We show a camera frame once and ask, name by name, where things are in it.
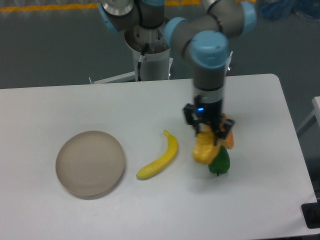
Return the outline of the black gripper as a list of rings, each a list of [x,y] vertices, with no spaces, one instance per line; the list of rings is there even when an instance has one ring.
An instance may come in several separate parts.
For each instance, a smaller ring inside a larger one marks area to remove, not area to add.
[[[220,146],[220,140],[225,140],[230,130],[233,131],[235,121],[227,118],[221,122],[223,100],[205,103],[201,95],[194,97],[194,104],[187,103],[183,108],[184,119],[195,131],[195,136],[200,133],[201,124],[211,127],[215,131],[214,145]]]

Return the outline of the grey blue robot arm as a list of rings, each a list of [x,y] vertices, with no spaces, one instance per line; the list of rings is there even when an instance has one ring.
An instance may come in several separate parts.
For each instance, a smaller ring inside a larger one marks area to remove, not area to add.
[[[234,125],[224,119],[224,83],[231,61],[229,39],[251,32],[257,24],[252,3],[204,0],[205,14],[195,20],[167,19],[163,0],[102,0],[98,12],[112,33],[124,32],[126,44],[137,52],[138,82],[169,78],[169,51],[193,69],[193,103],[183,108],[185,121],[199,133],[214,134],[213,144],[225,140]]]

